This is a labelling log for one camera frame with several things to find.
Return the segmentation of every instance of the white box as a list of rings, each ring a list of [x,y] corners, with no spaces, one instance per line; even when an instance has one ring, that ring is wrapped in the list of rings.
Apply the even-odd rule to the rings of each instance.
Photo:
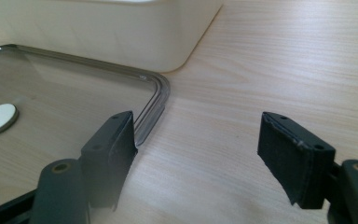
[[[157,72],[181,66],[223,0],[1,0],[17,45]]]

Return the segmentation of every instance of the wood grain surface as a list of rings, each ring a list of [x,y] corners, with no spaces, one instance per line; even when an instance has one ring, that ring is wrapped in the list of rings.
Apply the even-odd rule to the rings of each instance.
[[[92,210],[92,223],[327,223],[328,203],[290,205],[256,155],[259,125],[263,111],[281,113],[335,147],[336,162],[358,159],[358,1],[227,0],[164,76],[169,102],[118,209]],[[5,156],[0,203],[33,189],[40,169],[2,180],[21,167]]]

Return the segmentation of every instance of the white container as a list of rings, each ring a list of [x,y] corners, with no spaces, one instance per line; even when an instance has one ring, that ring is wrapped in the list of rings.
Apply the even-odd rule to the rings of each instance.
[[[223,0],[1,0],[17,45],[157,72],[181,66]]]

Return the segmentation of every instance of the wooden table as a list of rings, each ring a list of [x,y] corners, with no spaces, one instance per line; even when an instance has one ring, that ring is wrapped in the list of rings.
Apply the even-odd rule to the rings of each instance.
[[[326,223],[328,203],[291,206],[257,156],[260,118],[284,114],[335,147],[336,162],[358,159],[358,1],[227,0],[164,75],[169,102],[118,209],[92,210],[92,223]],[[0,203],[34,189],[27,178],[0,186]]]

